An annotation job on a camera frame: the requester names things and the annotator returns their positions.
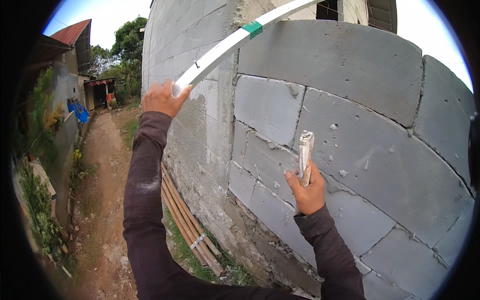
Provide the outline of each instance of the dirt path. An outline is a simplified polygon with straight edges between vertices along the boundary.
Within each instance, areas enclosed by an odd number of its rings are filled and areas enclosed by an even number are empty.
[[[82,183],[81,200],[74,204],[70,247],[75,248],[76,267],[70,299],[136,299],[122,236],[123,191],[132,152],[121,127],[139,113],[139,109],[100,112],[87,135],[82,156],[94,171]]]

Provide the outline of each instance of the green tape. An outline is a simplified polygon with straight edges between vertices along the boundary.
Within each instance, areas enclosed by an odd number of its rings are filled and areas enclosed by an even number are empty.
[[[264,30],[263,25],[258,23],[255,20],[251,21],[248,24],[245,24],[244,26],[242,26],[242,28],[250,33],[250,39],[256,37],[257,35],[262,33]]]

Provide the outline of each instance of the long-sleeved shirt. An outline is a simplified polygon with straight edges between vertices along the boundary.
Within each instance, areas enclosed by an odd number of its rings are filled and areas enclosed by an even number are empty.
[[[125,186],[123,236],[139,299],[302,299],[277,289],[212,284],[191,276],[173,259],[162,224],[162,171],[172,118],[148,111],[141,115]],[[361,273],[338,234],[326,206],[296,216],[300,232],[315,251],[322,299],[364,299]]]

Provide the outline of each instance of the blue sky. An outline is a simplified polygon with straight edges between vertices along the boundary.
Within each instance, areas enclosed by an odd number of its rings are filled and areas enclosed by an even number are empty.
[[[111,48],[114,32],[138,15],[148,18],[151,0],[65,0],[44,30],[49,36],[77,22],[92,19],[90,44]],[[472,90],[465,62],[446,25],[426,0],[396,0],[398,35],[447,67]]]

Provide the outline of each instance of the right arm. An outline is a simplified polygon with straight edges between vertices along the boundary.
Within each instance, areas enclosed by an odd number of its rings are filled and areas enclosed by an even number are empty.
[[[316,164],[312,162],[307,187],[303,187],[290,171],[285,173],[285,179],[301,213],[295,216],[295,222],[313,246],[318,275],[325,279],[321,289],[322,299],[365,299],[362,275],[325,205],[325,181]]]

